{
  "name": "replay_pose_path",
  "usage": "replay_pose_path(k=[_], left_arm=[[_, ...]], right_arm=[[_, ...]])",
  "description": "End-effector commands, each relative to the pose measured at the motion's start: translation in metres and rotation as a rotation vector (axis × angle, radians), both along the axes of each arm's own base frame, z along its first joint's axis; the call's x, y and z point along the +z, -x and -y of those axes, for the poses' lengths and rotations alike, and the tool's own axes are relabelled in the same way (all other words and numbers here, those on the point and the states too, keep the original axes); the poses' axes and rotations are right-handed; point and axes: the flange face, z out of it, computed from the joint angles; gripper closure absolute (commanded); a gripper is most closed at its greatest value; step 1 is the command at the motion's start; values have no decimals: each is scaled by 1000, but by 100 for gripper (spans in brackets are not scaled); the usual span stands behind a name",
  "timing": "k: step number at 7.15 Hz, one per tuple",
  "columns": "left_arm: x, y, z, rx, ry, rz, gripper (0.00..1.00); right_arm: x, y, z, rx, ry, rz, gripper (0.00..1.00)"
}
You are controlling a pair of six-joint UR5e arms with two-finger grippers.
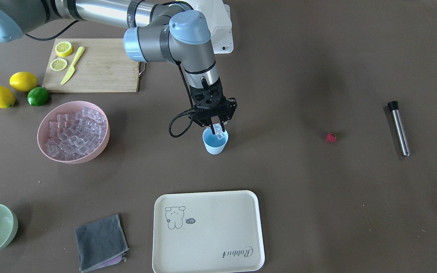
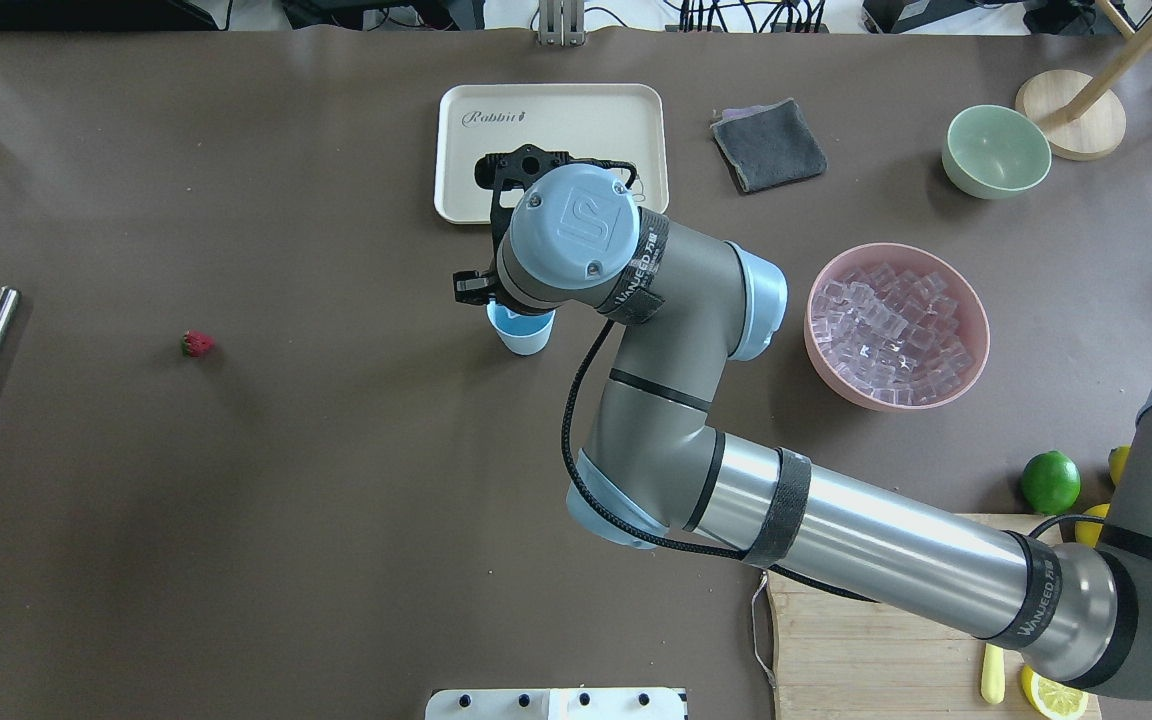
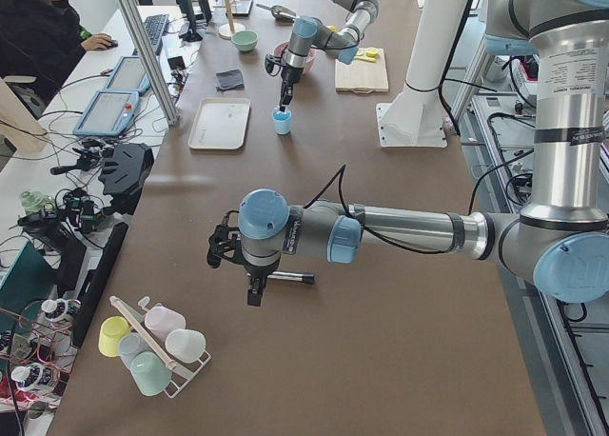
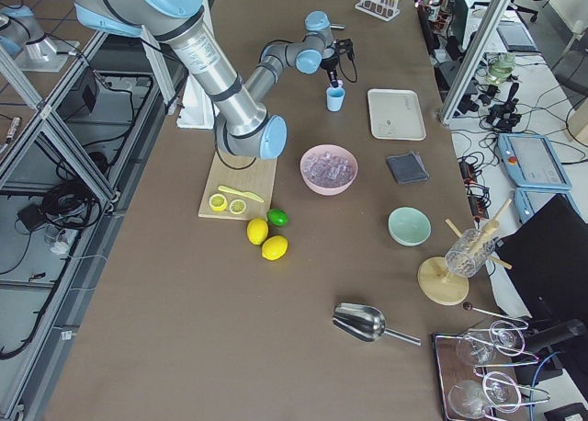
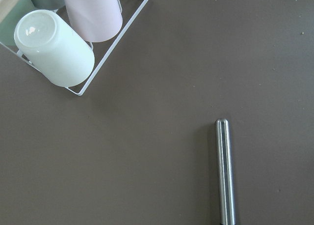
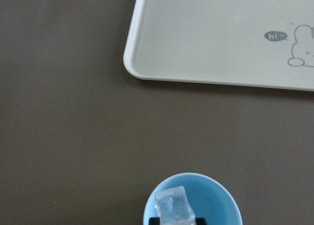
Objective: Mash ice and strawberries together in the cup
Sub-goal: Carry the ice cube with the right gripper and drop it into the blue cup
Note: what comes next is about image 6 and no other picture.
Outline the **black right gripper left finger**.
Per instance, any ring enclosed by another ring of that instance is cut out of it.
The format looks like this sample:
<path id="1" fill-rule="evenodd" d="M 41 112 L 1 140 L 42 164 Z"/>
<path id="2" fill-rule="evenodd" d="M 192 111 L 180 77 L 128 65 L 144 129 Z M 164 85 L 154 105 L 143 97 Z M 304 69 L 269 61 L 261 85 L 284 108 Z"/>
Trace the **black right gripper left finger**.
<path id="1" fill-rule="evenodd" d="M 160 225 L 160 217 L 149 218 L 149 225 Z"/>

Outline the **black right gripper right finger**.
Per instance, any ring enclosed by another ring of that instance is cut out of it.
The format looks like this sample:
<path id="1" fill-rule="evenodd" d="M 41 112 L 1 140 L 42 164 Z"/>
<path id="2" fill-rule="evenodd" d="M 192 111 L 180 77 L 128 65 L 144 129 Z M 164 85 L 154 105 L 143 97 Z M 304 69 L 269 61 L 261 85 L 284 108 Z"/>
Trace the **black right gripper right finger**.
<path id="1" fill-rule="evenodd" d="M 196 222 L 196 225 L 206 225 L 205 218 L 196 218 L 195 222 Z"/>

